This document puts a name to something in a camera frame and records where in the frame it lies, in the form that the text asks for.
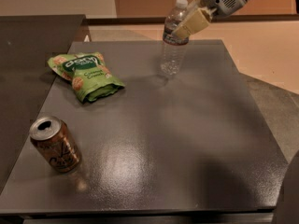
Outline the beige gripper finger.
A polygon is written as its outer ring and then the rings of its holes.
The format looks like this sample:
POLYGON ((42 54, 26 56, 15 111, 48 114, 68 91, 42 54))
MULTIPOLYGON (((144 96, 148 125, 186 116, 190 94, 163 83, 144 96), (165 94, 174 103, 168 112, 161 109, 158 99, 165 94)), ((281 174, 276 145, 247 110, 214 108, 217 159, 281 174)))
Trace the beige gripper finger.
POLYGON ((172 32, 174 37, 185 39, 206 29, 210 24, 210 11, 206 7, 199 7, 191 11, 172 32))
POLYGON ((202 0, 192 0, 187 7, 187 15, 199 14, 202 12, 203 2, 202 0))

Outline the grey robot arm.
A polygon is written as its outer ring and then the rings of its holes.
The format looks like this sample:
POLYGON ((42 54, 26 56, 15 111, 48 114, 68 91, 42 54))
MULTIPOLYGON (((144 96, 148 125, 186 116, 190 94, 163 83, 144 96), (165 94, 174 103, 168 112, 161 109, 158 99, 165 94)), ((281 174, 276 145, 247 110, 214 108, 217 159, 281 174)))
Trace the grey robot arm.
POLYGON ((172 32, 174 37, 185 39, 206 29, 213 19, 227 18, 249 0, 193 0, 187 7, 186 17, 172 32))

